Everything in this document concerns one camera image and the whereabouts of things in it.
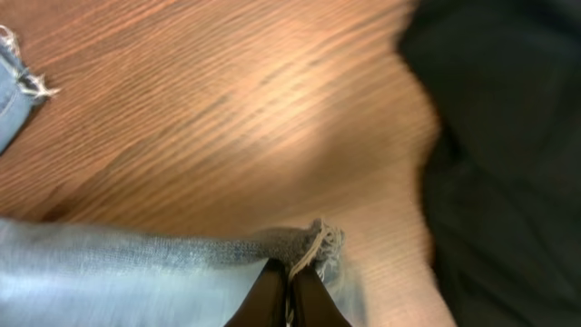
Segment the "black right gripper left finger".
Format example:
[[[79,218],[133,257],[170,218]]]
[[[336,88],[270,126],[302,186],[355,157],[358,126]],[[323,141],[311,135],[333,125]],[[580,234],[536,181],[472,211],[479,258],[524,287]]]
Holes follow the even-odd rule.
[[[285,265],[269,259],[225,327],[285,327],[287,283]]]

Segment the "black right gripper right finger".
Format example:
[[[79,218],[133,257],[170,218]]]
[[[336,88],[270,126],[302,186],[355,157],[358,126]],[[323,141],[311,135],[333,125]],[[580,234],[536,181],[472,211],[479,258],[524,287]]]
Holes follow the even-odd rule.
[[[291,327],[350,327],[315,269],[308,266],[291,282]]]

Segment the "light blue denim jeans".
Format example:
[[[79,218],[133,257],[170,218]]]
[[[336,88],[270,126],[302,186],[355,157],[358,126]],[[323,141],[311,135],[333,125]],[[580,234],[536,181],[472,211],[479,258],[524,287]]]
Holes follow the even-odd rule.
[[[239,239],[169,237],[95,225],[1,222],[4,326],[222,326],[268,260],[285,282],[313,268],[348,325],[367,313],[343,262],[341,229],[262,230]]]

